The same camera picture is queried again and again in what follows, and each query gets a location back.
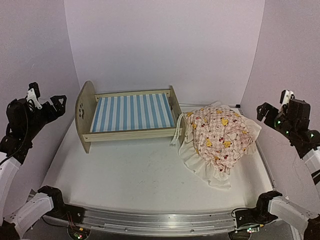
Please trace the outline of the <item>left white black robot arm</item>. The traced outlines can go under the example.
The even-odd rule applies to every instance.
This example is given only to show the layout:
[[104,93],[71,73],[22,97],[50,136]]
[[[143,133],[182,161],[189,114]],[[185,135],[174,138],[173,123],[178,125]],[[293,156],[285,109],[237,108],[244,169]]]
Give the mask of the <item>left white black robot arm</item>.
[[0,161],[0,238],[19,240],[22,236],[17,231],[17,224],[7,222],[3,216],[4,206],[16,173],[23,165],[32,140],[47,124],[63,116],[66,112],[67,97],[55,95],[36,107],[36,100],[14,99],[6,108],[8,124],[5,136],[0,141],[0,155],[6,154]]

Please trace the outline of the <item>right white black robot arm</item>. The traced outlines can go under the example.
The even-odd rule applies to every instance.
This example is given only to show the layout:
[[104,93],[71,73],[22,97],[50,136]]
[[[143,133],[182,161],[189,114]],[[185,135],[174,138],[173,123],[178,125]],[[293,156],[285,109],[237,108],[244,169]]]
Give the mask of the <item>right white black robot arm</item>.
[[[281,133],[297,151],[310,172],[313,183],[320,188],[320,133],[310,130],[310,105],[290,99],[277,109],[265,102],[257,107],[257,120]],[[237,232],[252,233],[262,225],[277,219],[294,227],[305,240],[320,238],[320,215],[303,208],[278,191],[262,193],[254,208],[239,208],[231,212]]]

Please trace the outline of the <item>wooden pet bed frame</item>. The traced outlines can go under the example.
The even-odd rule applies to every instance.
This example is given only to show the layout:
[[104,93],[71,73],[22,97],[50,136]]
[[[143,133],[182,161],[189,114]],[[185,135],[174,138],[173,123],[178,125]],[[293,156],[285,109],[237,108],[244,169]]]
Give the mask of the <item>wooden pet bed frame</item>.
[[[109,132],[90,131],[98,100],[100,98],[161,93],[167,94],[168,102],[171,107],[171,113],[175,123],[174,127]],[[175,145],[176,143],[182,143],[181,136],[184,131],[182,127],[177,127],[178,117],[181,113],[182,110],[173,86],[169,86],[168,89],[96,93],[94,84],[91,81],[86,81],[78,95],[75,104],[75,126],[80,142],[84,148],[85,153],[87,154],[90,152],[91,143],[93,142],[171,137],[171,143]]]

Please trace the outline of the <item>duck print ruffled bed cover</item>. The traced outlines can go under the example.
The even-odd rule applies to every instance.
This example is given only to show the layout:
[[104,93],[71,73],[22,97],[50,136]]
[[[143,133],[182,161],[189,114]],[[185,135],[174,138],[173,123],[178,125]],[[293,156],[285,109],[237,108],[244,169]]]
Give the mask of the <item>duck print ruffled bed cover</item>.
[[231,169],[253,155],[261,126],[227,105],[183,112],[177,119],[182,141],[178,150],[184,165],[210,187],[230,189]]

